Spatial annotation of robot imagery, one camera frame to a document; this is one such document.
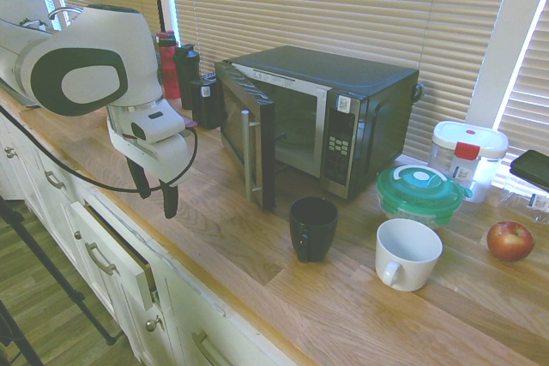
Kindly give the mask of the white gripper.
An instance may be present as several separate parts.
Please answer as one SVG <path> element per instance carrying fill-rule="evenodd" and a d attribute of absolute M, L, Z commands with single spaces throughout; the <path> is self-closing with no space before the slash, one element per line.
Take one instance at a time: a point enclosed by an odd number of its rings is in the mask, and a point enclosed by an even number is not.
<path fill-rule="evenodd" d="M 151 195 L 145 173 L 157 177 L 161 184 L 164 215 L 173 218 L 178 210 L 178 187 L 185 180 L 183 172 L 190 160 L 187 143 L 181 134 L 172 135 L 155 143 L 130 139 L 117 134 L 107 126 L 112 145 L 126 158 L 130 174 L 142 199 Z"/>

